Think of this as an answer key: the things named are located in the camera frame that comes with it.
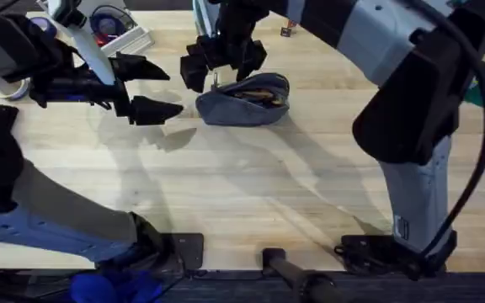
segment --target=black mount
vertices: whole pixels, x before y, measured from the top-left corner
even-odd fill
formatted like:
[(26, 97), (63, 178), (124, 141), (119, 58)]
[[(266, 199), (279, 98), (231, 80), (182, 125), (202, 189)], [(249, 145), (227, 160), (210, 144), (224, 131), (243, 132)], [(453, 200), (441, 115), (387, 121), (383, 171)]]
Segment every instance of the black mount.
[(268, 15), (269, 10), (242, 0), (221, 3), (216, 33), (213, 37), (198, 37), (195, 44), (187, 46), (189, 55), (181, 58), (186, 87), (203, 93), (207, 73), (220, 66), (238, 69), (237, 81), (261, 68), (267, 51), (260, 41), (252, 40), (252, 32), (256, 23)]
[[(448, 19), (482, 59), (485, 0), (462, 4)], [(458, 128), (459, 107), (473, 72), (459, 44), (440, 27), (429, 33), (416, 31), (410, 40), (414, 49), (357, 117), (353, 133), (359, 146), (380, 162), (425, 165), (435, 146)], [(453, 231), (433, 256), (419, 256), (392, 236), (344, 236), (336, 251), (349, 271), (397, 271), (416, 280), (443, 270), (456, 248), (456, 237)]]
[(9, 132), (18, 118), (19, 109), (13, 106), (0, 105), (0, 126)]
[(446, 271), (446, 260), (457, 245), (457, 234), (452, 231), (445, 245), (436, 253), (421, 258), (393, 236), (343, 236), (342, 244), (334, 248), (352, 274), (376, 275), (403, 273), (413, 281), (423, 277), (434, 278)]
[(205, 242), (202, 234), (160, 233), (139, 215), (131, 215), (136, 224), (136, 244), (124, 255), (97, 264), (98, 268), (159, 271), (201, 268)]

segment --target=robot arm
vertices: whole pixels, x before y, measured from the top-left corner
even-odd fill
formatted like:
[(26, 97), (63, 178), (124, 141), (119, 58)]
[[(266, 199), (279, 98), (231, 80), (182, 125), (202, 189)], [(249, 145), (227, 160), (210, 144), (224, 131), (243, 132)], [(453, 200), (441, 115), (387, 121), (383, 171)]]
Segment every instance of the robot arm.
[(108, 57), (100, 50), (93, 36), (83, 29), (88, 18), (78, 9), (81, 0), (49, 0), (48, 13), (59, 24), (67, 28), (74, 39), (77, 51), (106, 85), (115, 85), (115, 74)]
[[(115, 75), (115, 84), (106, 85), (90, 71), (93, 66), (74, 67), (74, 52), (44, 35), (26, 17), (0, 17), (0, 80), (31, 77), (30, 95), (41, 106), (71, 94), (99, 104), (113, 103), (117, 115), (138, 125), (163, 124), (180, 113), (178, 105), (145, 97), (129, 100), (124, 82), (168, 79), (145, 57), (106, 58)], [(125, 267), (165, 262), (173, 253), (169, 237), (138, 215), (107, 209), (62, 187), (24, 159), (10, 133), (17, 112), (0, 106), (0, 242), (72, 253), (96, 264)], [(194, 244), (203, 242), (201, 235), (196, 239)], [(196, 263), (201, 257), (192, 259)]]
[[(462, 31), (482, 58), (485, 0), (426, 2)], [(238, 68), (237, 80), (258, 70), (266, 52), (251, 35), (255, 23), (273, 11), (340, 51), (380, 88), (355, 120), (353, 133), (385, 174), (393, 233), (345, 236), (336, 251), (353, 271), (372, 272), (379, 270), (374, 265), (382, 268), (385, 264), (403, 267), (412, 279), (439, 271), (456, 247), (454, 231), (446, 231), (424, 259), (420, 254), (447, 218), (451, 135), (458, 127), (458, 109), (473, 76), (458, 42), (403, 0), (210, 3), (220, 4), (216, 31), (199, 37), (182, 58), (181, 74), (187, 87), (202, 91), (206, 73), (222, 65)], [(410, 259), (416, 264), (406, 268)]]

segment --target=blue object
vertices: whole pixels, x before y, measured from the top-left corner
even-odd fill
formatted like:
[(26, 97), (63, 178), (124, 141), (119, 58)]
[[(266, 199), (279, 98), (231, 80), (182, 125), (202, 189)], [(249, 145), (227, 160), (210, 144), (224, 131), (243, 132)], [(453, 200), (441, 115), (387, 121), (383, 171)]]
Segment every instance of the blue object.
[(96, 13), (89, 18), (89, 23), (94, 34), (106, 43), (126, 32), (123, 22), (108, 13)]
[(42, 17), (34, 17), (31, 18), (31, 22), (34, 24), (39, 25), (40, 29), (42, 29), (50, 38), (56, 38), (57, 36), (57, 27), (50, 22), (50, 20)]
[(147, 271), (79, 274), (70, 289), (77, 303), (149, 303), (161, 292), (161, 283)]
[[(245, 92), (270, 92), (280, 104), (270, 100), (237, 97)], [(260, 126), (278, 121), (289, 110), (287, 102), (290, 92), (288, 80), (276, 73), (263, 73), (241, 82), (214, 88), (196, 100), (196, 108), (208, 125)]]

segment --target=white box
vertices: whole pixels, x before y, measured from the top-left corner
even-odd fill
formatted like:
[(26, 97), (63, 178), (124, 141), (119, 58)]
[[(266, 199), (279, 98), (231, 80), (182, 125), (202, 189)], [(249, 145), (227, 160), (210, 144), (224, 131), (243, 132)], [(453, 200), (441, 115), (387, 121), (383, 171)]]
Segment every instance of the white box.
[[(48, 13), (48, 6), (46, 0), (36, 0), (37, 4), (46, 12)], [(116, 52), (120, 51), (125, 54), (135, 55), (140, 54), (147, 48), (151, 47), (154, 44), (154, 40), (150, 35), (150, 30), (144, 27), (141, 27), (134, 17), (132, 17), (131, 11), (126, 8), (125, 2), (123, 0), (84, 0), (80, 3), (77, 7), (80, 12), (82, 12), (88, 18), (94, 13), (95, 9), (103, 5), (110, 5), (115, 8), (118, 8), (125, 13), (127, 13), (137, 24), (133, 29), (130, 29), (126, 33), (124, 33), (121, 37), (118, 37), (115, 40), (112, 40), (107, 45), (104, 45), (101, 49), (106, 56), (114, 56)], [(93, 34), (93, 30), (91, 29), (91, 25), (88, 22), (83, 26), (83, 28)], [(69, 35), (65, 32), (65, 29), (62, 29), (61, 26), (59, 27), (66, 35)]]

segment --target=black clamp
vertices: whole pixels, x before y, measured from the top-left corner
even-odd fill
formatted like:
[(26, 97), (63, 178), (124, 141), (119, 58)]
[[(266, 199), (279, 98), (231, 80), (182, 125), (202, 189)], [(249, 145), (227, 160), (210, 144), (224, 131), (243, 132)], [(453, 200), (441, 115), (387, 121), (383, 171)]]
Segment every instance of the black clamp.
[(40, 107), (46, 108), (49, 102), (89, 102), (104, 109), (112, 104), (118, 117), (128, 117), (131, 125), (163, 125), (183, 111), (178, 104), (168, 104), (135, 96), (130, 100), (125, 82), (136, 79), (169, 80), (160, 67), (149, 62), (145, 56), (117, 53), (109, 61), (115, 74), (115, 84), (105, 85), (92, 72), (87, 64), (75, 67), (72, 55), (77, 50), (62, 42), (49, 46), (50, 52), (57, 54), (54, 62), (45, 71), (36, 71), (31, 78), (29, 96)]
[(197, 93), (203, 93), (209, 71), (229, 65), (238, 69), (237, 81), (241, 81), (261, 68), (267, 57), (261, 42), (252, 40), (252, 32), (269, 10), (243, 0), (213, 3), (221, 3), (215, 33), (198, 37), (187, 46), (189, 55), (181, 58), (184, 83)]

